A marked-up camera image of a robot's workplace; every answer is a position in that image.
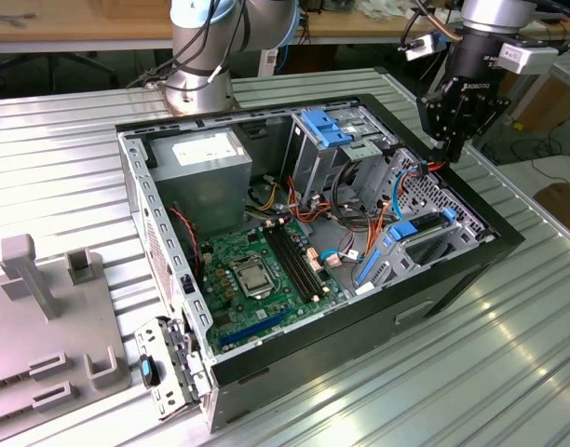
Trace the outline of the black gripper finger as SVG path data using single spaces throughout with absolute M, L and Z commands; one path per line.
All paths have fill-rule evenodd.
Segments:
M 455 132 L 457 87 L 457 80 L 442 81 L 435 91 L 416 99 L 422 130 L 435 142 L 431 157 L 437 162 L 458 160 Z
M 483 135 L 510 104 L 506 96 L 462 95 L 451 121 L 451 162 L 459 160 L 467 140 Z

